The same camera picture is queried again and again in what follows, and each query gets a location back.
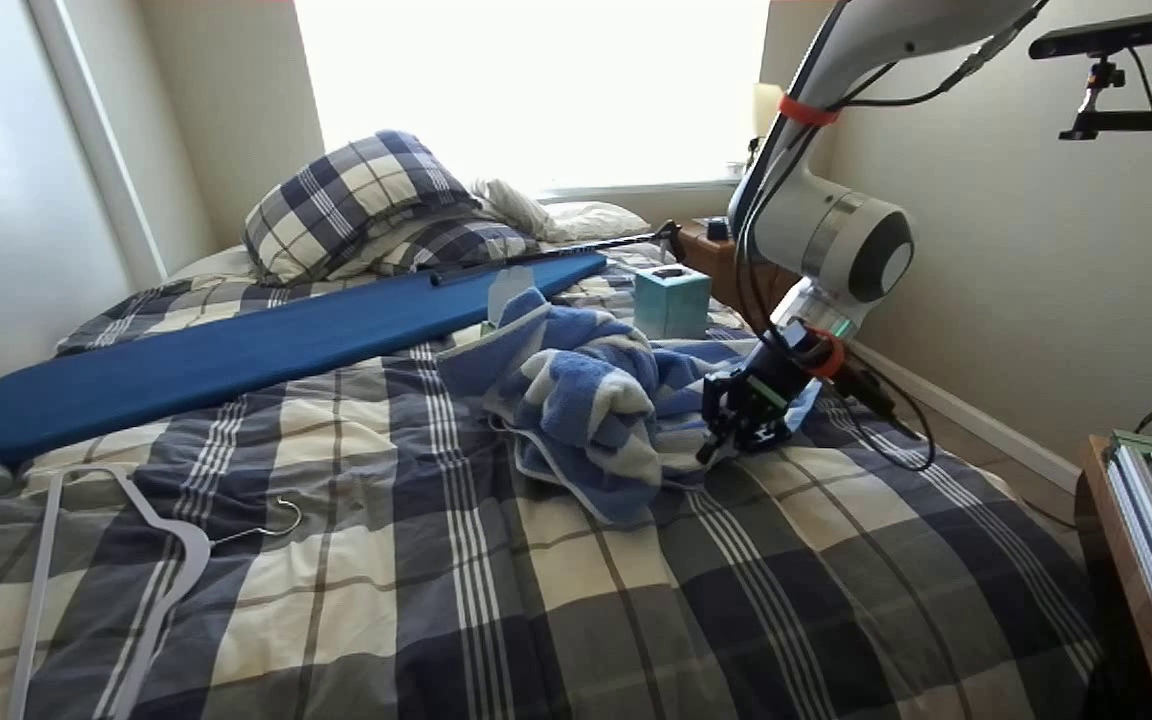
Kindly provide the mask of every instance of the robotic arm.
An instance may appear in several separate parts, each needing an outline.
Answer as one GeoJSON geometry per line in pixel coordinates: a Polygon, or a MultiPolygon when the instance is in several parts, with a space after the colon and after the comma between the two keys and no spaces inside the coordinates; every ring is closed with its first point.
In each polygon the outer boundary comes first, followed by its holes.
{"type": "Polygon", "coordinates": [[[743,251],[805,276],[788,315],[852,334],[913,259],[913,232],[895,204],[805,167],[810,144],[848,92],[895,59],[983,41],[946,81],[954,88],[1011,43],[1040,7],[1045,0],[841,0],[834,7],[730,207],[743,251]]]}
{"type": "Polygon", "coordinates": [[[895,59],[983,41],[938,88],[939,98],[1009,49],[1045,5],[835,0],[730,204],[737,259],[766,258],[805,279],[782,302],[766,349],[742,374],[706,386],[714,446],[702,461],[730,440],[742,452],[782,440],[794,400],[819,380],[894,422],[894,400],[867,374],[848,370],[835,338],[852,334],[863,308],[905,276],[913,232],[895,204],[814,176],[810,144],[895,59]]]}

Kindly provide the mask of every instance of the floor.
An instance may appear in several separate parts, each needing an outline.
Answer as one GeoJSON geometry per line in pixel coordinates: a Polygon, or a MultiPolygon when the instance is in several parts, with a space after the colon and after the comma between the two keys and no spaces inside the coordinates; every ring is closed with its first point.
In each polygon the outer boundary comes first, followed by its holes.
{"type": "Polygon", "coordinates": [[[1076,524],[1071,524],[1071,494],[1058,488],[1047,478],[1024,470],[1015,457],[991,450],[987,440],[973,435],[957,422],[929,413],[938,446],[998,474],[1009,488],[1034,508],[1034,517],[1069,547],[1080,551],[1076,524]]]}

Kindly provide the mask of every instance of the wooden furniture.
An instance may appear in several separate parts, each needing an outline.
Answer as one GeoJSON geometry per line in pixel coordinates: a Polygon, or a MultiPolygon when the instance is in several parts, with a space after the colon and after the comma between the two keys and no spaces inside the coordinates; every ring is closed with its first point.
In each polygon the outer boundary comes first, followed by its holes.
{"type": "Polygon", "coordinates": [[[1109,466],[1113,440],[1091,435],[1076,488],[1076,529],[1106,638],[1090,717],[1152,717],[1152,502],[1130,488],[1140,478],[1130,482],[1109,466]]]}

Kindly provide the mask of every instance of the plaid pillow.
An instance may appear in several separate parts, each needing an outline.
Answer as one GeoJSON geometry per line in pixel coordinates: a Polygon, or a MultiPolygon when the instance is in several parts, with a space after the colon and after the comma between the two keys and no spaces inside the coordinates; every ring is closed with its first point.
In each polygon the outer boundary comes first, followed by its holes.
{"type": "Polygon", "coordinates": [[[344,144],[281,190],[245,221],[245,243],[264,286],[326,279],[373,240],[430,213],[482,201],[407,131],[344,144]]]}
{"type": "Polygon", "coordinates": [[[530,258],[535,249],[541,249],[535,238],[524,238],[499,221],[443,221],[443,224],[430,224],[419,238],[391,249],[376,270],[382,276],[419,272],[419,270],[482,270],[482,263],[499,263],[511,258],[530,258]]]}

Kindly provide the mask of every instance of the pillow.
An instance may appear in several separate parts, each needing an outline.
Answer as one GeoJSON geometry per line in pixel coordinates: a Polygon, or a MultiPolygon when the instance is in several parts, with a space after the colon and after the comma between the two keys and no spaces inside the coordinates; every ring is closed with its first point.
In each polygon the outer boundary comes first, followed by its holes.
{"type": "Polygon", "coordinates": [[[435,207],[414,224],[400,224],[391,232],[373,238],[352,259],[344,259],[340,270],[329,272],[329,279],[358,279],[358,276],[385,276],[391,272],[391,263],[385,263],[385,258],[417,243],[419,238],[448,227],[448,224],[469,224],[477,217],[490,213],[463,213],[463,207],[435,207]]]}
{"type": "Polygon", "coordinates": [[[545,213],[568,240],[613,240],[654,232],[654,224],[641,213],[607,201],[559,201],[545,204],[545,213]]]}
{"type": "Polygon", "coordinates": [[[499,221],[443,221],[414,238],[407,243],[391,249],[382,259],[382,272],[417,272],[417,270],[477,270],[499,263],[511,258],[535,251],[535,238],[517,232],[499,221]]]}
{"type": "Polygon", "coordinates": [[[482,201],[407,131],[344,144],[281,190],[245,221],[245,243],[264,286],[326,279],[369,240],[441,207],[477,213],[482,201]]]}
{"type": "Polygon", "coordinates": [[[245,243],[227,243],[226,251],[199,258],[192,263],[183,263],[179,272],[171,272],[171,279],[251,279],[251,258],[245,251],[245,243]]]}
{"type": "Polygon", "coordinates": [[[503,217],[524,238],[535,238],[541,243],[563,243],[568,240],[568,232],[559,232],[553,224],[553,217],[533,196],[524,196],[520,190],[511,190],[503,180],[482,180],[472,190],[472,196],[482,196],[497,217],[503,217]]]}

